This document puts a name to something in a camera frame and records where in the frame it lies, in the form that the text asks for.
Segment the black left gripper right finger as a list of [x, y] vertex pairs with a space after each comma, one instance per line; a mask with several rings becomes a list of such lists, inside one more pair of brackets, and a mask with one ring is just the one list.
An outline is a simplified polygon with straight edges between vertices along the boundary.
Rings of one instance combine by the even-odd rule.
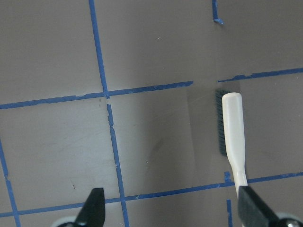
[[238, 190], [238, 216], [244, 227], [275, 227], [279, 217], [250, 187]]

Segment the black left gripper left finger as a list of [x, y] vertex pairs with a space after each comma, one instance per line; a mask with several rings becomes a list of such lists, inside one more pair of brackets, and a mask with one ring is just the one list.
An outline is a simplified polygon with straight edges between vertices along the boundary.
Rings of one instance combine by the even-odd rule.
[[105, 217], [104, 189], [94, 188], [91, 190], [74, 223], [76, 227], [103, 227]]

